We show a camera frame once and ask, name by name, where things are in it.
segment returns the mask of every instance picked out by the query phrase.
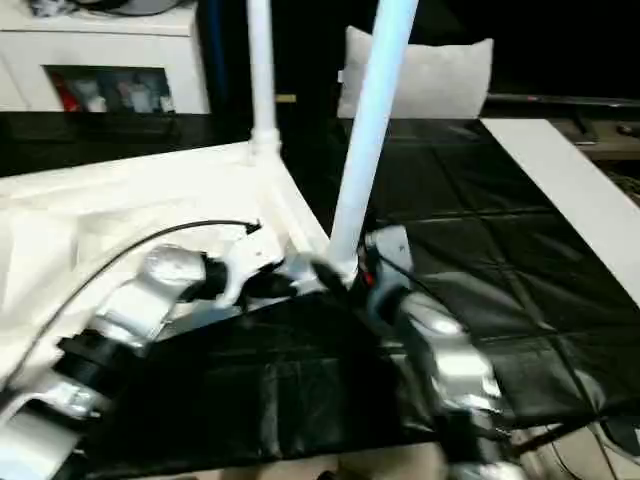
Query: white cabinet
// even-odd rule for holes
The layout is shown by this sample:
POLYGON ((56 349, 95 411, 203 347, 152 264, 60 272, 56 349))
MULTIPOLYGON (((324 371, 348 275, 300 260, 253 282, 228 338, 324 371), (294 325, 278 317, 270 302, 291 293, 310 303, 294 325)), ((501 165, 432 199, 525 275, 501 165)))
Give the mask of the white cabinet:
POLYGON ((20 91, 13 82, 2 56, 0 55, 0 112, 19 112, 27 109, 20 91))
POLYGON ((155 17, 105 18, 78 12, 42 19, 30 15, 26 2, 11 2, 0 0, 0 55, 23 109, 63 110, 46 66, 151 67, 164 70, 177 113, 208 113, 195 6, 155 17))

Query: white pipe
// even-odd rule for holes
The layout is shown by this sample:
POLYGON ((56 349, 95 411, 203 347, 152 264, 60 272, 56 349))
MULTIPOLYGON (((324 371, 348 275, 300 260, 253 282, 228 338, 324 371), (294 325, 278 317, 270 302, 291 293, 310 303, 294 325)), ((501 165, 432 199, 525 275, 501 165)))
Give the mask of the white pipe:
POLYGON ((380 0, 333 220, 329 259, 353 262, 418 0, 380 0))
POLYGON ((247 15, 253 92, 252 139, 258 151, 272 147, 277 152, 280 134, 276 126, 270 0, 247 0, 247 15))

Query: dark background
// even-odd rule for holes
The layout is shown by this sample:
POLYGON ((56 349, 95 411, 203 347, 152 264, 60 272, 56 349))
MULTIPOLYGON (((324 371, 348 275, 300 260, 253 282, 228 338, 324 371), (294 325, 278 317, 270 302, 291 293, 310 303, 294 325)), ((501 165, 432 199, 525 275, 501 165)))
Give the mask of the dark background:
MULTIPOLYGON (((277 93, 296 94, 296 108, 334 116, 345 28, 371 32, 376 7, 375 0, 272 0, 277 93)), ((638 13, 630 1, 421 0, 410 42, 493 38, 492 94, 640 100, 638 13)), ((250 118, 245 2, 202 1, 198 22, 212 108, 250 118)))

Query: floor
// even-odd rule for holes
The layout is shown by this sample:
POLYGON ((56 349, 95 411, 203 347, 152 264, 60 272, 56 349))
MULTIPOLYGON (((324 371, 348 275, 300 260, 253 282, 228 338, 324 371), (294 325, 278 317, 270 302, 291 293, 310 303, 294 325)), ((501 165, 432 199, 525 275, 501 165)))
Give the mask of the floor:
MULTIPOLYGON (((539 432, 518 432, 516 437, 521 441, 535 433, 539 432)), ((618 454, 593 426, 526 454, 522 463, 530 480, 640 480, 640 465, 618 454), (604 448, 598 444, 596 434, 603 440, 604 448)), ((154 480, 316 480, 327 470, 343 472, 340 480, 444 480, 446 477, 438 447, 419 444, 154 480)))

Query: shelf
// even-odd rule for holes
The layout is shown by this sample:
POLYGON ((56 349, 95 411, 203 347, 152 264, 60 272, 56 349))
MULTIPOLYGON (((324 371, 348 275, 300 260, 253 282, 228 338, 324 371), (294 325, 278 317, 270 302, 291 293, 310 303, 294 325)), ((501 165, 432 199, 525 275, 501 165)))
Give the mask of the shelf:
POLYGON ((25 0, 0 0, 0 31, 83 32, 188 37, 195 23, 196 4, 176 7, 150 17, 114 17, 78 11, 71 15, 36 18, 25 0))

